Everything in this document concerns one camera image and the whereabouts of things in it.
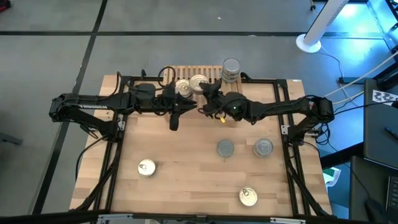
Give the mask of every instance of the gold can lid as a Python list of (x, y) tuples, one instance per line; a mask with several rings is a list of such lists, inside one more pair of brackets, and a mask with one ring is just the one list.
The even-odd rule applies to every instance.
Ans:
[(138, 164), (138, 173), (143, 177), (151, 176), (154, 174), (155, 169), (155, 162), (150, 159), (144, 159)]
[(244, 187), (239, 192), (239, 199), (245, 206), (253, 206), (257, 203), (257, 193), (251, 187)]
[(182, 96), (191, 95), (191, 87), (189, 81), (186, 79), (180, 79), (175, 83), (175, 93), (180, 93)]
[(209, 83), (209, 80), (204, 75), (194, 75), (191, 77), (189, 84), (190, 84), (190, 87), (192, 90), (203, 91), (199, 85), (199, 83), (202, 83), (202, 82)]

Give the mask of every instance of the black desk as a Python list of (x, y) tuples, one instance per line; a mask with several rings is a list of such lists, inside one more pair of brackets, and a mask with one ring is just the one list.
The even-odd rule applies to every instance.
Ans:
[[(387, 198), (388, 177), (390, 175), (397, 176), (398, 170), (356, 156), (351, 158), (351, 170), (367, 188), (371, 198), (384, 206)], [(368, 197), (366, 191), (352, 173), (350, 182), (349, 219), (368, 221), (364, 207), (364, 203)]]
[[(379, 90), (376, 81), (366, 80), (364, 84), (365, 104), (375, 103), (372, 100), (373, 90)], [(398, 169), (398, 140), (384, 129), (386, 126), (398, 132), (397, 108), (384, 104), (365, 107), (364, 141), (322, 157), (322, 168), (330, 168), (348, 162), (352, 156), (358, 156)]]

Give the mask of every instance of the wooden tabletop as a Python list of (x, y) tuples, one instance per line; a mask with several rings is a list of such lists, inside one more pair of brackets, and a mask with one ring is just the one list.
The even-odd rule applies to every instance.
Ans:
[[(216, 80), (221, 67), (176, 67), (179, 78), (201, 73)], [(164, 82), (169, 81), (165, 73)], [(287, 80), (290, 99), (304, 95), (300, 80)], [(114, 75), (104, 76), (100, 95), (110, 94), (115, 87)], [(239, 91), (252, 101), (275, 101), (270, 84), (223, 84), (224, 91)], [(205, 99), (194, 96), (199, 107)], [(95, 116), (109, 120), (109, 111), (95, 111)], [(286, 178), (282, 141), (277, 116), (266, 117), (252, 126), (246, 121), (207, 118), (197, 110), (180, 117), (178, 131), (169, 130), (168, 116), (136, 114), (128, 117), (118, 177), (115, 185), (113, 212), (174, 213), (245, 216), (291, 216), (289, 188)], [(303, 115), (294, 114), (298, 123)], [(273, 153), (257, 157), (252, 150), (259, 138), (268, 138), (274, 144)], [(234, 153), (221, 158), (217, 143), (229, 139), (234, 143)], [(87, 145), (94, 141), (88, 137)], [(306, 137), (305, 141), (315, 144)], [(100, 176), (106, 142), (98, 143), (83, 156), (70, 208), (79, 206), (93, 190)], [(307, 188), (322, 208), (331, 213), (323, 180), (318, 152), (308, 145), (300, 146), (302, 167)], [(157, 167), (152, 177), (141, 177), (138, 163), (152, 159)], [(242, 187), (252, 187), (258, 195), (253, 207), (239, 201)], [(303, 213), (299, 188), (296, 186), (298, 208)], [(103, 194), (101, 208), (106, 194)]]

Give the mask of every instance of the can lid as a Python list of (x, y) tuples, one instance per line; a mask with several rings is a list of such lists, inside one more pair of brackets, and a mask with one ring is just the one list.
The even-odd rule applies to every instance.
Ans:
[(175, 93), (180, 93), (182, 96), (190, 95), (191, 88), (189, 86), (189, 81), (186, 79), (180, 79), (175, 83)]
[(223, 62), (223, 69), (226, 73), (237, 73), (241, 69), (241, 64), (235, 58), (227, 58)]
[(144, 159), (138, 165), (138, 173), (143, 177), (151, 176), (156, 169), (155, 162), (150, 159)]
[(251, 187), (244, 187), (239, 192), (239, 199), (245, 206), (253, 206), (257, 203), (257, 193)]
[(209, 80), (204, 75), (194, 75), (191, 77), (189, 84), (190, 84), (190, 87), (192, 90), (203, 91), (199, 85), (199, 83), (202, 83), (202, 82), (209, 83)]
[(259, 139), (255, 145), (256, 153), (259, 156), (268, 156), (274, 150), (274, 145), (271, 140), (267, 138)]
[(227, 139), (221, 140), (217, 145), (217, 151), (221, 157), (227, 158), (232, 156), (232, 153), (234, 152), (234, 144)]

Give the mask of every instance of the table leg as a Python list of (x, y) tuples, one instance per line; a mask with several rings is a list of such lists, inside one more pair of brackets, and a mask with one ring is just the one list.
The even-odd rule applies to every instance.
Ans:
[(328, 169), (348, 162), (352, 156), (363, 158), (363, 142), (350, 146), (341, 151), (321, 157), (322, 169)]
[(22, 144), (23, 140), (12, 137), (8, 134), (4, 134), (4, 133), (0, 133), (0, 141), (2, 142), (9, 142), (9, 143), (13, 143), (16, 145), (20, 145)]

